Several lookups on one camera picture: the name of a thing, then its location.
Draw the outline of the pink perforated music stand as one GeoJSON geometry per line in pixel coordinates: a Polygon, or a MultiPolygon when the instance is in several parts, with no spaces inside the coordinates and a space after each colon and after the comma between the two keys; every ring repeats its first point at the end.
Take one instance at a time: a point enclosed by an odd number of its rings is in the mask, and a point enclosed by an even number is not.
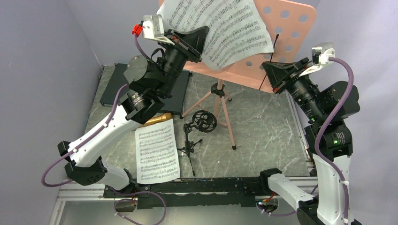
{"type": "Polygon", "coordinates": [[[265,61],[291,62],[317,17],[316,9],[307,4],[289,0],[254,1],[272,38],[274,53],[254,55],[240,60],[219,72],[211,71],[205,64],[187,63],[185,69],[214,77],[215,88],[224,82],[271,92],[271,86],[261,64],[265,61]]]}

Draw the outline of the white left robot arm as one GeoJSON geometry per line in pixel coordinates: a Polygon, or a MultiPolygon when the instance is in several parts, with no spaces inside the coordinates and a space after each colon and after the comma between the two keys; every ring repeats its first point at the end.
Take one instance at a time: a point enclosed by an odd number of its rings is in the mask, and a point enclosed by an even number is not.
{"type": "Polygon", "coordinates": [[[80,185],[101,183],[113,187],[124,197],[134,193],[135,182],[127,169],[107,163],[102,154],[113,141],[152,119],[172,97],[172,90],[187,62],[202,60],[207,26],[189,32],[168,30],[159,40],[157,60],[133,57],[123,74],[111,112],[84,136],[73,142],[59,143],[66,159],[68,178],[80,185]]]}

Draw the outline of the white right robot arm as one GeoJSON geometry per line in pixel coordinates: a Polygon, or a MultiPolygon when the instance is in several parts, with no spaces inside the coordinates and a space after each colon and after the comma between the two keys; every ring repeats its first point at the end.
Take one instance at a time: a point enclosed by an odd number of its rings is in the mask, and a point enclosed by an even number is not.
{"type": "Polygon", "coordinates": [[[259,190],[282,197],[302,225],[356,225],[349,197],[353,140],[344,120],[360,110],[359,93],[348,63],[336,57],[329,57],[327,62],[342,65],[348,80],[338,81],[323,91],[305,73],[311,66],[308,58],[291,63],[262,63],[273,92],[289,93],[308,117],[305,139],[317,173],[318,195],[305,193],[277,168],[260,173],[259,190]]]}

